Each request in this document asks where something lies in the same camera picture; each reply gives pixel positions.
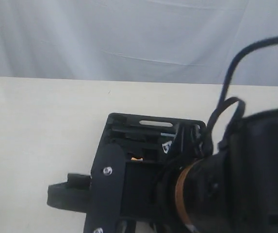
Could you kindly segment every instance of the white fabric backdrop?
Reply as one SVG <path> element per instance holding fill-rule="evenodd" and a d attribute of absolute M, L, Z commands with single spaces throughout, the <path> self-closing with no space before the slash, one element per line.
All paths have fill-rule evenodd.
<path fill-rule="evenodd" d="M 221 83 L 244 46 L 278 35 L 278 0 L 0 0 L 0 76 Z M 278 85 L 278 48 L 235 84 Z"/>

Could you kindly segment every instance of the white table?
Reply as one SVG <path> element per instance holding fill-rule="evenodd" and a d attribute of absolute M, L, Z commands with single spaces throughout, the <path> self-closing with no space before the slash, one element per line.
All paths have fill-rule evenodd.
<path fill-rule="evenodd" d="M 0 233 L 82 233 L 85 215 L 46 206 L 47 187 L 68 172 L 89 173 L 107 115 L 207 121 L 220 89 L 0 77 Z M 278 108 L 278 87 L 233 86 L 230 93 L 247 101 L 247 115 Z M 216 140 L 232 112 L 217 123 Z"/>

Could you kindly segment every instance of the silver screw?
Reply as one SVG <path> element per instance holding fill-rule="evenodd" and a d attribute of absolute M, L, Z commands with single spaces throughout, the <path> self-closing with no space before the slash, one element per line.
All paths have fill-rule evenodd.
<path fill-rule="evenodd" d="M 113 172 L 113 169 L 112 169 L 110 166 L 105 167 L 105 168 L 103 169 L 103 174 L 104 174 L 105 176 L 111 175 L 112 172 Z"/>
<path fill-rule="evenodd" d="M 102 228 L 97 228 L 94 230 L 94 233 L 103 233 L 103 229 Z"/>

